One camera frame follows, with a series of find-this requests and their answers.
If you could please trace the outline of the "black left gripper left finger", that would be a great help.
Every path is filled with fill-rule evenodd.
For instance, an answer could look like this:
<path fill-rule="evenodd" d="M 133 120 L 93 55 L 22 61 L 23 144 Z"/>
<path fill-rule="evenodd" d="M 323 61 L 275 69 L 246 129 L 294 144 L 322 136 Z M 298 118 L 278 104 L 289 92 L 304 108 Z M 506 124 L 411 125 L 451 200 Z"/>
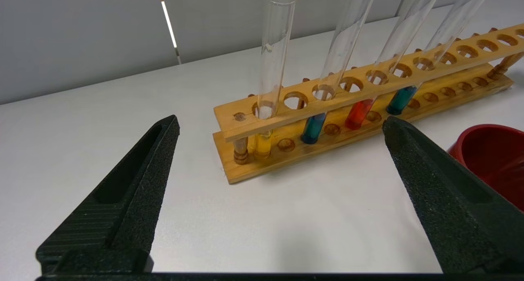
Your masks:
<path fill-rule="evenodd" d="M 159 121 L 38 247 L 42 273 L 144 273 L 180 135 Z"/>

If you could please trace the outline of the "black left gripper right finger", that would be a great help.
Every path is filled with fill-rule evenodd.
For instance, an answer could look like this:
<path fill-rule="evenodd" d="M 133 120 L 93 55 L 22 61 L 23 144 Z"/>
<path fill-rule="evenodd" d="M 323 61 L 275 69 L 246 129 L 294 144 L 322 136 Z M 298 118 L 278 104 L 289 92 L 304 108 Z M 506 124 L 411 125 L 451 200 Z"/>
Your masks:
<path fill-rule="evenodd" d="M 409 122 L 382 132 L 442 272 L 522 273 L 523 213 Z"/>

